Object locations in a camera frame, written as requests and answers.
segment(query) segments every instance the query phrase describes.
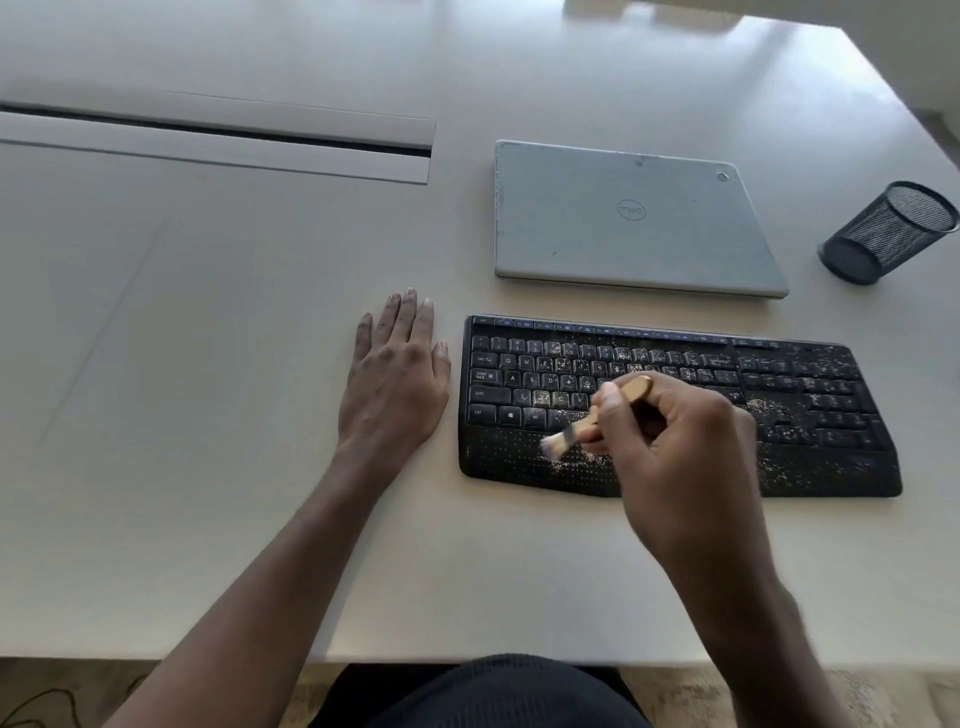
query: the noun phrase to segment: floor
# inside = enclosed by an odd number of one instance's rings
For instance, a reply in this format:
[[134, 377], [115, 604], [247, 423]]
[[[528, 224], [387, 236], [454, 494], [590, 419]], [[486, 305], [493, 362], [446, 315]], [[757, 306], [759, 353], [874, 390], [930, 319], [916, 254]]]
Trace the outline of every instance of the floor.
[[[98, 728], [153, 666], [109, 660], [0, 660], [0, 726], [7, 725], [3, 718], [23, 701], [60, 688], [75, 697], [80, 728]], [[307, 724], [341, 668], [315, 665], [303, 671], [282, 728]], [[730, 695], [712, 667], [629, 667], [621, 673], [657, 728], [734, 726]], [[832, 670], [830, 678], [863, 728], [960, 728], [960, 668]], [[42, 721], [34, 724], [37, 728], [78, 728], [64, 692], [45, 694], [10, 718]]]

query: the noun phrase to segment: fingernail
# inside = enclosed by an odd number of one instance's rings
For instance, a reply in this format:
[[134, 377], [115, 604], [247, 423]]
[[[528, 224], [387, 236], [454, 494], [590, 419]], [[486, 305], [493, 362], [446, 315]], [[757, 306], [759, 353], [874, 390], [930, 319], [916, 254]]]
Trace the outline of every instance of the fingernail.
[[605, 381], [600, 387], [600, 406], [603, 408], [616, 407], [623, 401], [620, 388], [611, 381]]

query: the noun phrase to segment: black keyboard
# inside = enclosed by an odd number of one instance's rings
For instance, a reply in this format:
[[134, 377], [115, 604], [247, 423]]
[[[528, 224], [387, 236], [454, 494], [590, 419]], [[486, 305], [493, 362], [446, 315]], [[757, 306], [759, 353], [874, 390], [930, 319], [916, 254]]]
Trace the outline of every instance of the black keyboard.
[[893, 497], [893, 441], [853, 355], [837, 344], [470, 316], [460, 381], [460, 468], [471, 476], [618, 497], [609, 457], [560, 462], [540, 439], [587, 415], [607, 379], [655, 371], [754, 415], [760, 490], [773, 497]]

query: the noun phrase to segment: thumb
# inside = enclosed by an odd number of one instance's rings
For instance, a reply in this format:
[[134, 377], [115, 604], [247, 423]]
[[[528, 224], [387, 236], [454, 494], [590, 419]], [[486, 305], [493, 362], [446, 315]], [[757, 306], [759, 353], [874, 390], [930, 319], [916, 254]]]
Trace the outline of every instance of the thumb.
[[605, 381], [598, 394], [600, 410], [597, 412], [597, 423], [610, 449], [613, 464], [619, 467], [628, 460], [635, 463], [648, 455], [649, 450], [640, 434], [634, 409], [620, 388], [611, 381]]

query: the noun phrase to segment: brush bristles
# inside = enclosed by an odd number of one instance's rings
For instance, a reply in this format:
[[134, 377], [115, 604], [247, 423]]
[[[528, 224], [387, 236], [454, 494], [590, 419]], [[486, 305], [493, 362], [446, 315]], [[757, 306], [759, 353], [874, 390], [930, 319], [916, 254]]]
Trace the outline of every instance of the brush bristles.
[[549, 435], [540, 440], [540, 449], [550, 460], [560, 460], [564, 453], [569, 450], [570, 445], [566, 442], [565, 433], [558, 432], [555, 435]]

